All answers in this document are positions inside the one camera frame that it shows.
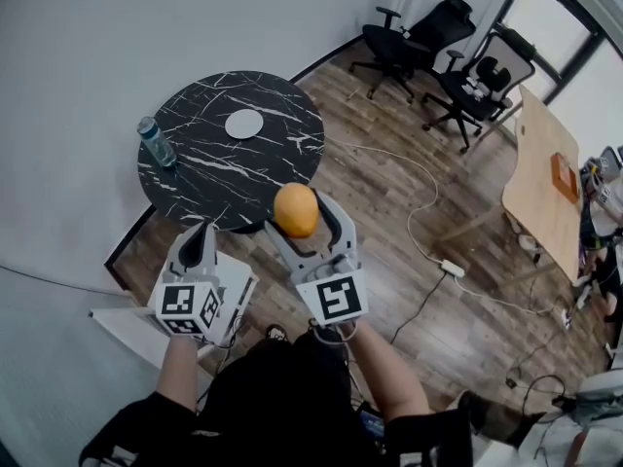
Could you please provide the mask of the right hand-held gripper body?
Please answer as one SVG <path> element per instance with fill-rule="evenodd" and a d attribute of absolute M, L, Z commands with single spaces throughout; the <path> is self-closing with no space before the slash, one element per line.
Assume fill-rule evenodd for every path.
<path fill-rule="evenodd" d="M 323 257 L 290 253 L 290 279 L 321 326 L 354 320 L 368 312 L 363 269 L 355 250 Z"/>

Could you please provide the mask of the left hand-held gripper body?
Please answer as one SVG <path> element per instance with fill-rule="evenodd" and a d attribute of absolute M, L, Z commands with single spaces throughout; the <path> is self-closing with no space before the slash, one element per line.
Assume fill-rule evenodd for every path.
<path fill-rule="evenodd" d="M 173 336 L 188 336 L 203 343 L 221 345 L 226 332 L 222 262 L 199 274 L 183 273 L 166 260 L 152 292 L 157 321 Z"/>

